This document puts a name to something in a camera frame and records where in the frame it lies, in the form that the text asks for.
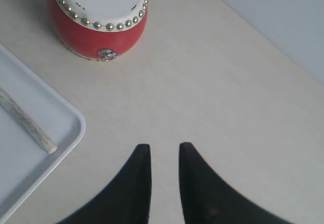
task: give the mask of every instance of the white tray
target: white tray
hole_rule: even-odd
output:
[[[0,85],[57,144],[48,155],[0,106],[0,224],[80,142],[85,120],[0,44]]]

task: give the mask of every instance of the table surface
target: table surface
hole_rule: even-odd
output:
[[[134,147],[152,150],[150,223],[184,223],[179,143],[295,223],[324,219],[324,88],[221,0],[150,0],[140,41],[110,63],[66,50],[46,0],[0,0],[0,43],[86,118],[83,140],[8,220],[55,223]]]

